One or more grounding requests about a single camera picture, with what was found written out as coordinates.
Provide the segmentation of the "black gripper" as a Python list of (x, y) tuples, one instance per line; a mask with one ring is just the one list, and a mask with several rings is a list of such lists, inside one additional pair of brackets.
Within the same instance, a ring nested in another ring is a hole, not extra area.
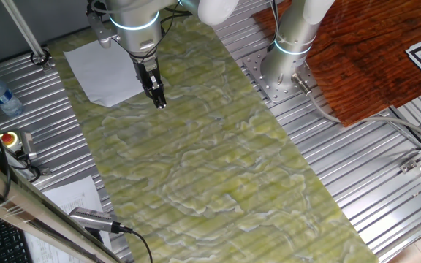
[(164, 109), (167, 103), (163, 84), (159, 82), (159, 78), (156, 76), (156, 71), (159, 69), (157, 58), (145, 62), (133, 61), (133, 64), (146, 96), (152, 99), (157, 109)]

